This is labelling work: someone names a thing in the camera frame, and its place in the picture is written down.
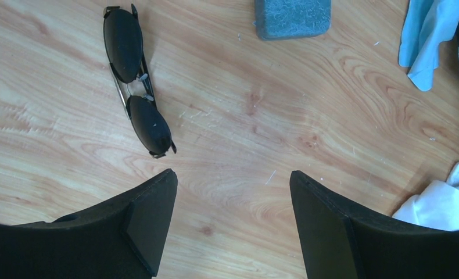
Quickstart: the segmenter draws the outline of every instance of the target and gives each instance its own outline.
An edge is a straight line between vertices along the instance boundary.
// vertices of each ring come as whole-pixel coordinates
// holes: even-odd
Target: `dark sunglass lens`
[[[144,54],[139,21],[126,10],[113,9],[105,15],[103,36],[117,78],[123,83],[135,80]]]
[[[137,136],[152,155],[164,155],[171,146],[171,132],[163,116],[146,99],[131,96],[127,110]]]

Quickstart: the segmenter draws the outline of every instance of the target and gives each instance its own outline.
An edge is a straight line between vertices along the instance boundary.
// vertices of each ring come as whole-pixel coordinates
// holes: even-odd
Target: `white fabric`
[[[438,230],[459,230],[459,163],[446,183],[433,181],[421,195],[410,197],[392,217]]]

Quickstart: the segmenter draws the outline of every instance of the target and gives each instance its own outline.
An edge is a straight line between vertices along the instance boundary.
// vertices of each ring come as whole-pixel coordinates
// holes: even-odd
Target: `wood grain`
[[[305,278],[292,170],[391,214],[459,161],[457,45],[418,91],[397,64],[407,2],[333,1],[325,35],[276,42],[256,37],[253,0],[136,2],[179,150],[154,160],[103,44],[103,8],[128,3],[0,0],[0,223],[52,221],[173,168],[158,278]]]

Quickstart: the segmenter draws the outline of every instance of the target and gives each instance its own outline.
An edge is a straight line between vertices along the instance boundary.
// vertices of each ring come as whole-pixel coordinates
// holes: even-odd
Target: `floor scratch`
[[[276,170],[274,170],[274,172],[271,174],[271,177],[269,177],[269,180],[267,180],[266,185],[267,185],[269,182],[271,182],[272,177],[275,175],[275,171],[276,171]]]
[[[182,118],[183,115],[185,115],[185,112],[187,112],[187,109],[188,109],[188,108],[186,108],[186,109],[184,110],[184,112],[183,112],[181,115],[178,116],[178,118]]]

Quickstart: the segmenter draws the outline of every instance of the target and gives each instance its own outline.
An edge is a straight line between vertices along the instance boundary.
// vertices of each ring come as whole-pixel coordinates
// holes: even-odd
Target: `light blue cloth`
[[[459,0],[411,0],[402,29],[399,65],[421,91],[433,87],[438,46],[450,41],[459,22]]]

